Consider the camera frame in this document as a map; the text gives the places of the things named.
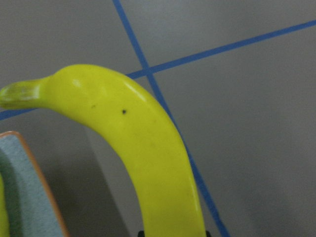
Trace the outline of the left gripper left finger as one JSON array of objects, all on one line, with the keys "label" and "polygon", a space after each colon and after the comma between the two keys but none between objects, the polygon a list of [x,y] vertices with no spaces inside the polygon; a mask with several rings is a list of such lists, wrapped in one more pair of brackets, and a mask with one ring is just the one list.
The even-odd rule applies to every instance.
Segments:
[{"label": "left gripper left finger", "polygon": [[139,231],[137,237],[144,237],[144,231]]}]

